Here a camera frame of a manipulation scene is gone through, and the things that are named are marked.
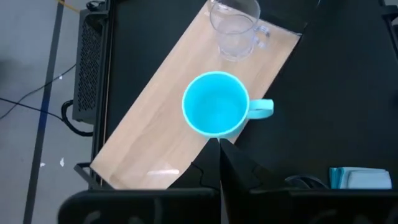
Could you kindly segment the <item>clear glass mug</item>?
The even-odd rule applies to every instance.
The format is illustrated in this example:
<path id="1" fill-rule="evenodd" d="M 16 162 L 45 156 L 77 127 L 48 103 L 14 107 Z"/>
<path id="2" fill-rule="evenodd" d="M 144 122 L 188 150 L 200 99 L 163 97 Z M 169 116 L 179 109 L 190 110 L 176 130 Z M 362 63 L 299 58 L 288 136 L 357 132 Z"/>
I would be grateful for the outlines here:
<path id="1" fill-rule="evenodd" d="M 255 47 L 265 48 L 271 37 L 268 27 L 260 24 L 258 0 L 214 0 L 209 10 L 220 54 L 237 62 Z"/>

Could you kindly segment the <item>mint green plastic mug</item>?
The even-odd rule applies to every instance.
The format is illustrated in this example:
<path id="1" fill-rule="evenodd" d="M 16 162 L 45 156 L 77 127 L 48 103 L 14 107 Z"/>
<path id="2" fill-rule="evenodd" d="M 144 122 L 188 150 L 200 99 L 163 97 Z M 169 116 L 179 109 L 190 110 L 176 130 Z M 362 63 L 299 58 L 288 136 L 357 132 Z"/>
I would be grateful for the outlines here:
<path id="1" fill-rule="evenodd" d="M 242 81 L 230 73 L 206 72 L 185 89 L 182 113 L 186 123 L 206 138 L 233 138 L 247 120 L 272 116 L 274 101 L 250 99 Z"/>

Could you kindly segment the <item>folded light blue cloth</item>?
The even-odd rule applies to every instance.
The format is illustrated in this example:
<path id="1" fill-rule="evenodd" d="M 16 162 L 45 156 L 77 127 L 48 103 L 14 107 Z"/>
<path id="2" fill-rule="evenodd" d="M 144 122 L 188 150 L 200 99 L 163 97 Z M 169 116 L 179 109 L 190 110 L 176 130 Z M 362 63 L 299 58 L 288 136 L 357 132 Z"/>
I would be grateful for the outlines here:
<path id="1" fill-rule="evenodd" d="M 390 174 L 385 169 L 332 167 L 329 178 L 332 189 L 392 189 Z"/>

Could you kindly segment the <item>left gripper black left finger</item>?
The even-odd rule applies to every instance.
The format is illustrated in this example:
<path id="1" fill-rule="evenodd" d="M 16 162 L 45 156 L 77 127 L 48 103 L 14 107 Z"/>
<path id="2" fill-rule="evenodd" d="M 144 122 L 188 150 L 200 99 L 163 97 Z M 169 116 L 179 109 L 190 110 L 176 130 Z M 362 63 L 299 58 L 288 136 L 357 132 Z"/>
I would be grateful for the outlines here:
<path id="1" fill-rule="evenodd" d="M 209 139 L 187 170 L 169 187 L 220 190 L 220 143 Z"/>

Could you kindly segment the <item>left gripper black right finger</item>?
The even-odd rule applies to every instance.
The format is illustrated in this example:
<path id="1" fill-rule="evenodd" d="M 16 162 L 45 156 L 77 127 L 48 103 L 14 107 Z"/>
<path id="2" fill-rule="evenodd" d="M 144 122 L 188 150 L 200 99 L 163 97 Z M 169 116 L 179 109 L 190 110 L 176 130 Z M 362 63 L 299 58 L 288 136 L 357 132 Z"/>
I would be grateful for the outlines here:
<path id="1" fill-rule="evenodd" d="M 282 179 L 258 164 L 227 139 L 220 139 L 221 178 L 225 186 L 242 191 L 276 190 Z"/>

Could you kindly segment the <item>wooden shelf with black frame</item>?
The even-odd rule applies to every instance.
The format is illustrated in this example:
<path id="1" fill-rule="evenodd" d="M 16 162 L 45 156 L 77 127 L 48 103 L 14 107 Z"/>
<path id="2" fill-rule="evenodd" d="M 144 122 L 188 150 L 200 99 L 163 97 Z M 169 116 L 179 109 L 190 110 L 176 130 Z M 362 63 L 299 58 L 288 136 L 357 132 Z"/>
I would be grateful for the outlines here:
<path id="1" fill-rule="evenodd" d="M 117 190 L 166 189 L 207 141 L 185 121 L 182 96 L 197 76 L 214 71 L 240 79 L 252 100 L 264 95 L 299 41 L 299 35 L 260 20 L 271 37 L 265 48 L 232 62 L 223 58 L 204 4 L 90 163 L 104 186 Z"/>

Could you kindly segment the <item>black perforated computer tower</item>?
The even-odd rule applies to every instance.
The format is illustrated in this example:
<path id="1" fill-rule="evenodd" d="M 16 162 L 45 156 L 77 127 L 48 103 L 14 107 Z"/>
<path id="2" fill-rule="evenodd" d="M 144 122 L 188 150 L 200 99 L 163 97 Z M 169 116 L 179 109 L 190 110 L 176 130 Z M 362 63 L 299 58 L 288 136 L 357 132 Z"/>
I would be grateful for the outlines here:
<path id="1" fill-rule="evenodd" d="M 86 124 L 94 124 L 96 120 L 102 19 L 103 15 L 99 12 L 80 11 L 72 118 Z"/>

